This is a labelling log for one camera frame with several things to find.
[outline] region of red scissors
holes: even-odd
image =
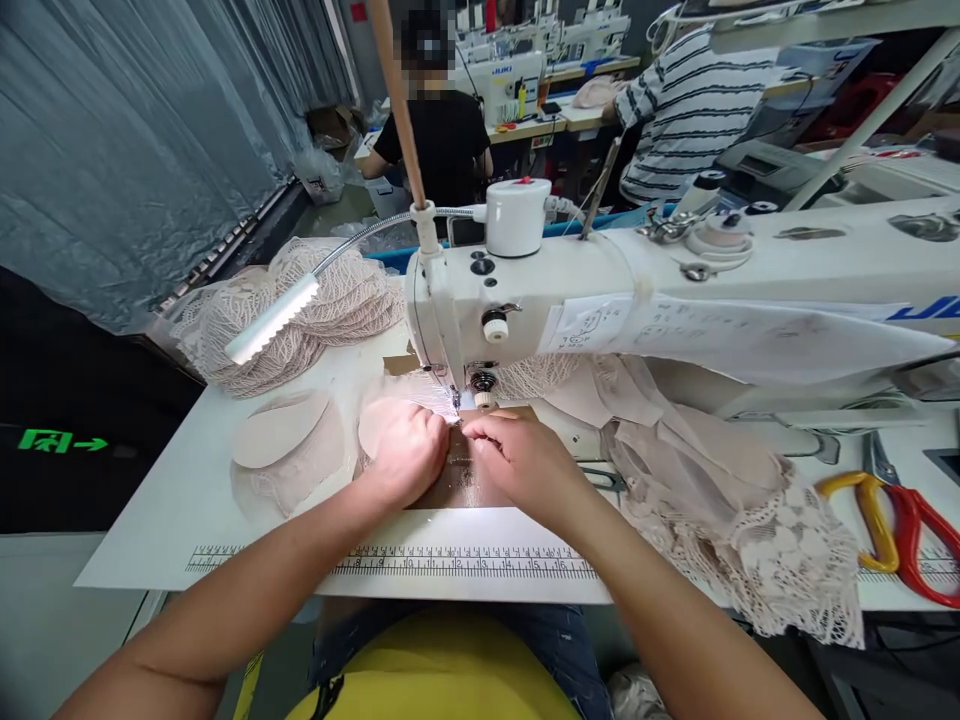
[[[920,528],[926,525],[944,544],[953,559],[960,562],[960,533],[957,533],[943,516],[940,515],[913,488],[900,484],[897,469],[887,459],[887,454],[876,431],[866,437],[864,443],[864,468],[874,477],[882,480],[884,490],[893,502],[896,515],[896,527],[893,531],[900,556],[897,576],[903,584],[917,595],[944,607],[960,610],[960,595],[944,595],[927,584],[920,572]]]

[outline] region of arrow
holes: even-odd
[[[106,440],[101,438],[94,438],[91,442],[88,443],[74,443],[74,447],[85,447],[87,452],[95,452],[97,450],[103,450],[108,445]]]

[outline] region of worker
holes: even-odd
[[[493,177],[493,156],[477,100],[448,87],[453,46],[440,13],[410,11],[400,26],[400,48],[424,192],[437,207],[472,205],[479,182]],[[368,179],[381,177],[401,158],[391,115],[360,171]],[[446,237],[445,221],[437,223],[437,233]]]
[[[593,488],[553,431],[504,413],[462,432],[482,481],[596,570],[674,718],[821,717]],[[269,647],[347,553],[434,482],[448,442],[443,418],[411,404],[359,478],[176,598],[54,720],[213,718],[227,676]],[[426,589],[427,580],[404,584],[416,582]],[[378,601],[318,639],[311,675],[289,720],[612,717],[582,614],[569,606]]]
[[[675,41],[603,108],[606,122],[639,130],[620,150],[620,194],[629,203],[675,202],[688,177],[709,170],[750,124],[776,77],[777,48],[717,55],[711,24]]]

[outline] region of striped shirt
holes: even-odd
[[[739,139],[775,78],[778,48],[717,55],[711,28],[677,40],[616,96],[624,129],[643,123],[620,176],[631,202],[678,199],[687,177],[710,169]]]

